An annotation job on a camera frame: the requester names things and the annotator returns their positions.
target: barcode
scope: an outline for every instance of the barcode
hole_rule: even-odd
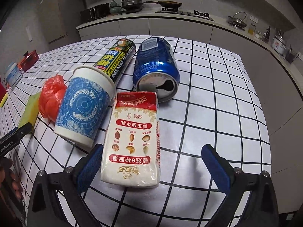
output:
[[[142,43],[142,50],[141,51],[150,50],[150,49],[153,49],[153,48],[156,48],[156,47],[158,47],[157,38],[153,37],[153,38],[145,40]]]

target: metal screw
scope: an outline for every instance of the metal screw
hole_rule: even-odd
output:
[[[234,172],[237,173],[237,174],[240,174],[242,172],[242,170],[239,167],[235,167]]]
[[[65,169],[65,172],[67,172],[67,173],[71,173],[72,171],[73,171],[73,167],[72,166],[69,166],[69,167],[67,167],[66,169]]]
[[[42,176],[44,174],[45,170],[41,170],[41,171],[38,171],[38,176]]]
[[[268,173],[267,171],[262,171],[262,175],[263,175],[264,177],[269,177],[269,173]]]

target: countertop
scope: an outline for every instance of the countertop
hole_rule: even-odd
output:
[[[262,40],[257,39],[255,36],[250,35],[248,31],[248,26],[245,28],[245,31],[235,29],[232,26],[227,24],[227,19],[226,18],[221,18],[215,15],[211,15],[210,17],[214,20],[207,20],[199,17],[193,17],[193,16],[186,16],[186,15],[181,15],[181,14],[173,14],[173,13],[155,13],[159,11],[159,8],[154,8],[154,7],[145,7],[142,9],[142,11],[137,12],[137,13],[129,13],[129,14],[121,14],[121,15],[110,15],[101,19],[96,19],[94,21],[84,23],[76,27],[76,29],[81,29],[87,26],[92,26],[98,23],[104,23],[104,22],[109,22],[112,20],[119,20],[119,19],[131,19],[131,18],[140,18],[140,17],[163,17],[163,18],[180,18],[180,19],[188,19],[192,21],[197,21],[197,22],[203,22],[205,24],[211,25],[211,26],[217,26],[220,28],[223,28],[225,30],[228,30],[230,32],[233,32],[235,34],[238,34],[240,36],[243,36],[258,45],[264,47],[267,49],[269,52],[271,52],[277,60],[282,64],[282,66],[286,69],[286,71],[290,74],[291,78],[295,81],[296,85],[298,86],[301,94],[303,94],[303,75],[299,72],[297,67],[294,64],[289,64],[281,55],[279,55],[272,47],[270,44],[264,43]]]
[[[127,36],[136,47],[150,36]],[[39,55],[1,109],[0,135],[18,125],[28,97],[41,91],[44,82],[56,74],[66,85],[78,66],[92,66],[122,37],[93,39],[66,45]],[[239,55],[196,41],[165,37],[171,44],[181,75],[177,94],[159,104],[161,177],[154,189],[124,188],[100,181],[96,174],[84,201],[103,226],[204,226],[220,206],[225,194],[201,159],[201,148],[211,144],[233,167],[248,173],[271,172],[269,137],[262,107]],[[135,58],[117,86],[133,90]],[[94,144],[104,142],[111,107],[98,130]],[[23,187],[27,211],[37,172],[63,171],[75,166],[89,149],[53,133],[54,124],[38,116],[33,135],[26,135],[9,153],[14,172]],[[58,196],[68,221],[75,226],[64,195]],[[246,192],[232,226],[243,212]]]

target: red plastic bag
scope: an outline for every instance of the red plastic bag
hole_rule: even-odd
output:
[[[43,118],[56,122],[67,86],[61,75],[46,80],[39,97],[39,111]]]

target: table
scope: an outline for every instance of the table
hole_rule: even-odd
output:
[[[150,36],[124,36],[137,49]],[[73,70],[92,66],[123,37],[83,41],[39,55],[39,61],[23,74],[1,109],[0,135],[12,130],[20,120],[29,95],[41,90],[46,79],[63,75],[66,85]],[[239,55],[205,43],[162,37],[172,46],[180,70],[181,83],[175,97],[159,104],[161,178],[155,189],[132,189],[100,181],[97,173],[84,201],[104,226],[204,226],[225,194],[201,159],[201,148],[210,143],[233,167],[245,172],[270,173],[271,157],[266,121],[259,99]],[[134,90],[132,73],[135,57],[117,90]],[[98,130],[94,143],[103,143],[112,107]],[[27,210],[33,182],[39,170],[60,172],[74,166],[89,149],[53,133],[54,124],[39,114],[34,135],[27,135],[9,153],[24,189]],[[64,195],[58,196],[69,222],[75,226]],[[245,207],[243,195],[231,226]]]

